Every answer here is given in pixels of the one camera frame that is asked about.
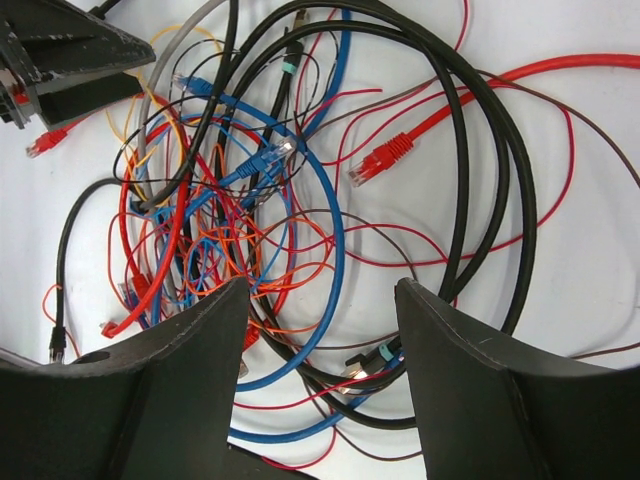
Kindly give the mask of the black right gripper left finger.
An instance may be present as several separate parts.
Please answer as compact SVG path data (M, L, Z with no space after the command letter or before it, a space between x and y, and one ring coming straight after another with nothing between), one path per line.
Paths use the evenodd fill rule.
M247 326L224 285L68 365L1 364L5 479L218 479Z

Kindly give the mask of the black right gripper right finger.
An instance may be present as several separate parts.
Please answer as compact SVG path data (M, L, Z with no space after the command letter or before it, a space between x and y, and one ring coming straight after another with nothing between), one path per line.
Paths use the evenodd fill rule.
M635 479L639 371L525 344L414 280L395 303L430 479Z

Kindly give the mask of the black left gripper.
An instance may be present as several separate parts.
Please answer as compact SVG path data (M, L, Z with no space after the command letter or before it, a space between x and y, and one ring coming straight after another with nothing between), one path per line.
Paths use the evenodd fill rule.
M155 60L149 43L67 1L11 1L1 10L1 119L24 129L39 112L48 128L142 92L136 79L102 79L39 97L44 77L106 76Z

